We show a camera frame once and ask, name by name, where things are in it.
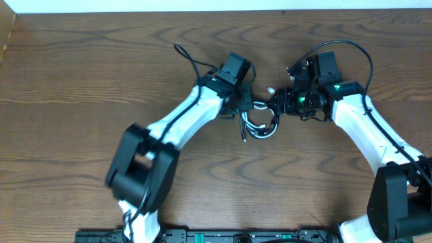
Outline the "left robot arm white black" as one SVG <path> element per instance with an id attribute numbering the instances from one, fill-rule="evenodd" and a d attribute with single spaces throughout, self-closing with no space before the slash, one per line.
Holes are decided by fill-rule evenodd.
<path id="1" fill-rule="evenodd" d="M 203 76 L 189 96 L 164 118 L 146 128 L 132 124 L 124 132 L 105 183 L 124 214 L 124 242 L 154 242 L 161 231 L 158 210 L 164 203 L 183 146 L 206 123 L 252 103 L 249 84 Z"/>

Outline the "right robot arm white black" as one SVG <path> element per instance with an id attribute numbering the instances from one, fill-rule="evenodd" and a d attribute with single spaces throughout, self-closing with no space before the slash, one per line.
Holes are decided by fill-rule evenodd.
<path id="1" fill-rule="evenodd" d="M 375 181 L 367 214 L 339 226 L 341 242 L 397 242 L 431 233 L 431 159 L 406 143 L 355 81 L 345 82 L 332 52 L 287 69 L 293 83 L 269 101 L 277 115 L 315 118 L 323 112 L 353 140 Z"/>

